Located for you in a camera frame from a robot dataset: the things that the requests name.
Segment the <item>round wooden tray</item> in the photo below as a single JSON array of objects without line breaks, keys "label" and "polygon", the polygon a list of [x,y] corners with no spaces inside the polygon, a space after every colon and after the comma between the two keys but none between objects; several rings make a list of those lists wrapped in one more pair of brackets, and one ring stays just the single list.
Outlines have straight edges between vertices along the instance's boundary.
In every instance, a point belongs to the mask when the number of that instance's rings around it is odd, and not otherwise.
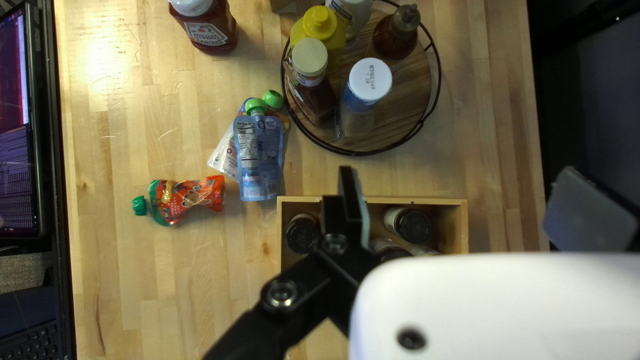
[{"label": "round wooden tray", "polygon": [[[398,7],[397,4],[380,0]],[[340,69],[328,75],[336,97],[340,98],[342,90],[349,76],[353,64],[364,57],[364,52],[369,46],[373,30],[383,17],[388,13],[373,9],[371,18],[360,33],[354,48],[345,51],[340,61]],[[285,94],[285,103],[296,125],[313,142],[321,147],[349,156],[373,155],[393,149],[405,143],[413,137],[421,128],[425,119],[431,114],[440,93],[440,59],[433,44],[431,35],[420,24],[420,27],[428,37],[429,45],[422,48],[416,46],[407,59],[405,59],[396,73],[393,75],[393,87],[389,94],[376,105],[376,117],[371,131],[357,139],[345,139],[338,136],[337,121],[339,112],[336,111],[336,119],[329,121],[323,127],[311,123],[289,90],[289,78],[293,69],[287,61],[290,53],[289,43],[285,46],[282,56],[282,90]],[[429,66],[428,51],[432,49],[437,62],[437,83],[432,84],[431,67]],[[435,88],[434,96],[431,96],[432,88]]]}]

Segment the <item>black jar lid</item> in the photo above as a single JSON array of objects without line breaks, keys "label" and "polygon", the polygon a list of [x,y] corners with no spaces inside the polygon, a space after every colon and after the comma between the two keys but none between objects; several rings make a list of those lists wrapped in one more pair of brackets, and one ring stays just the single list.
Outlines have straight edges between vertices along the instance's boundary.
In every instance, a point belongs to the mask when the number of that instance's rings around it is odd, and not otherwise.
[{"label": "black jar lid", "polygon": [[307,219],[293,221],[287,227],[287,245],[298,254],[308,254],[320,237],[318,226]]},{"label": "black jar lid", "polygon": [[431,239],[433,224],[429,215],[418,209],[409,209],[396,220],[398,235],[410,243],[427,243]]}]

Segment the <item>blue food pouch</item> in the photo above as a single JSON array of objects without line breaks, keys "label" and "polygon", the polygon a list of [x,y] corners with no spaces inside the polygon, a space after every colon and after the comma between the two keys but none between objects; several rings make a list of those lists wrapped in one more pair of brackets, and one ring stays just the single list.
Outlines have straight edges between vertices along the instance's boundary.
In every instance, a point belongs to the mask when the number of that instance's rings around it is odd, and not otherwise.
[{"label": "blue food pouch", "polygon": [[282,172],[282,122],[265,116],[267,105],[262,99],[247,100],[245,110],[247,115],[234,119],[240,199],[274,199]]}]

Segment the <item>beige cap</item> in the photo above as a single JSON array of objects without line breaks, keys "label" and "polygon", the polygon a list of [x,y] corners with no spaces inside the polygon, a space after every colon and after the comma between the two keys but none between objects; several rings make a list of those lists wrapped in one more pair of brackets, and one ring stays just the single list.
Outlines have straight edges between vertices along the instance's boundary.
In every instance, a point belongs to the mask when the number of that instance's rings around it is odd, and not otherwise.
[{"label": "beige cap", "polygon": [[293,48],[293,67],[304,76],[320,75],[328,62],[326,47],[316,38],[304,38]]}]

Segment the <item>metal bolt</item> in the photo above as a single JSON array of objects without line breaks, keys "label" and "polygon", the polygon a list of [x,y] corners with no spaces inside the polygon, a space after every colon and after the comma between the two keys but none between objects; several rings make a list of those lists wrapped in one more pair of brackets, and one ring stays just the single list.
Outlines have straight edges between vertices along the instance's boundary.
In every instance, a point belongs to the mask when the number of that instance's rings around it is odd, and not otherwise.
[{"label": "metal bolt", "polygon": [[298,297],[296,283],[291,280],[275,280],[269,285],[267,302],[273,307],[291,306]]},{"label": "metal bolt", "polygon": [[400,346],[408,350],[420,350],[427,344],[424,335],[412,328],[401,330],[398,333],[397,340]]},{"label": "metal bolt", "polygon": [[329,254],[342,255],[347,250],[347,237],[343,234],[326,234],[322,249]]}]

